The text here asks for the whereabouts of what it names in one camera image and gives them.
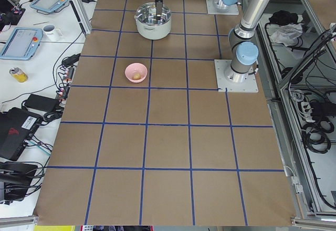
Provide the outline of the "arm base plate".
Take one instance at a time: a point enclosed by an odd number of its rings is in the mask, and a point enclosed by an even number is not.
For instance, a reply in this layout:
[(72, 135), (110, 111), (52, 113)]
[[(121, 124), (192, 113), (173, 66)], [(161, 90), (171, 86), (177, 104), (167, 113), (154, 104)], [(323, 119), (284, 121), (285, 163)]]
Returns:
[(231, 69), (231, 60), (215, 59), (217, 90), (219, 92), (257, 93), (255, 71), (251, 65), (247, 73), (236, 73)]
[(226, 5), (222, 0), (206, 0), (207, 13), (210, 15), (231, 15), (239, 14), (238, 1), (231, 5)]

